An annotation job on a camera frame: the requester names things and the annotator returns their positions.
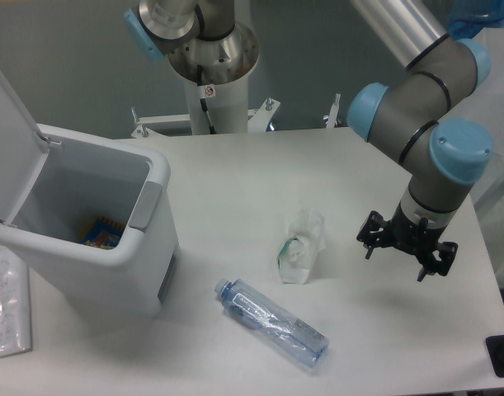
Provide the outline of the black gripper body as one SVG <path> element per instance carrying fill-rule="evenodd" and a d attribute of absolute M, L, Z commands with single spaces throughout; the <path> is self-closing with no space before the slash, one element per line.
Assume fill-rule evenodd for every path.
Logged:
<path fill-rule="evenodd" d="M 398 205 L 389 223 L 390 243 L 407 254 L 432 254 L 438 249 L 444 228 L 432 228 L 428 219 L 421 217 L 411 221 L 401 205 Z"/>

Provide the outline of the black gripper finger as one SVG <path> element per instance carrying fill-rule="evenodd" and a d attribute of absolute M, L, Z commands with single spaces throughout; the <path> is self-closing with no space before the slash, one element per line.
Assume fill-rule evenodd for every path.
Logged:
<path fill-rule="evenodd" d="M 360 227 L 356 240 L 366 249 L 365 259 L 369 260 L 376 248 L 392 246 L 391 222 L 376 210 L 371 210 L 366 221 Z"/>
<path fill-rule="evenodd" d="M 417 281 L 422 282 L 426 276 L 438 274 L 447 276 L 458 252 L 458 244 L 454 242 L 436 242 L 433 248 L 421 250 L 416 258 L 422 265 Z"/>

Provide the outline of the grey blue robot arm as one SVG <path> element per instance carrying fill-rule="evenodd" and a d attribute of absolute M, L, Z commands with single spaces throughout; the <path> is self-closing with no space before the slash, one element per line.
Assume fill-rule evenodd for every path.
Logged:
<path fill-rule="evenodd" d="M 347 124 L 411 174 L 391 219 L 371 212 L 358 233 L 368 252 L 395 248 L 421 264 L 419 277 L 446 276 L 458 246 L 440 236 L 492 152 L 479 124 L 448 112 L 488 77 L 489 53 L 455 40 L 419 1 L 356 1 L 355 9 L 387 45 L 409 79 L 396 88 L 364 87 Z M 235 19 L 231 1 L 142 1 L 124 14 L 133 41 L 150 59 L 168 58 L 191 86 L 196 134 L 243 132 L 247 104 L 216 105 L 217 91 L 242 81 L 258 59 L 253 33 Z"/>

